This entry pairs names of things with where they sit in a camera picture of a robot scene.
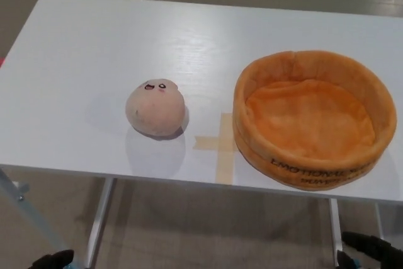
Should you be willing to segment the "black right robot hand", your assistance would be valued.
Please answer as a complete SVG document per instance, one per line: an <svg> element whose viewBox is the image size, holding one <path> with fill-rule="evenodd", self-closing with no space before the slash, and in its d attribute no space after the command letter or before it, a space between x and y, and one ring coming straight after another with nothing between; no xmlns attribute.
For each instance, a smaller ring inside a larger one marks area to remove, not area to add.
<svg viewBox="0 0 403 269"><path fill-rule="evenodd" d="M341 239L344 244L379 262L380 269L402 268L402 250L383 239L349 231L342 232ZM337 250L336 259L338 269L363 268L357 259L348 256L344 251Z"/></svg>

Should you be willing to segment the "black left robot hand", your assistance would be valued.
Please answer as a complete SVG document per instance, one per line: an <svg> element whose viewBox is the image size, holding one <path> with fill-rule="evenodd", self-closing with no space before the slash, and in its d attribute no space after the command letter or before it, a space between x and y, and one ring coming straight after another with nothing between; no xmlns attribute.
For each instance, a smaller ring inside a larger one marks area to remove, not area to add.
<svg viewBox="0 0 403 269"><path fill-rule="evenodd" d="M63 269L69 266L74 259L72 249L58 251L52 255L47 254L34 261L29 269Z"/></svg>

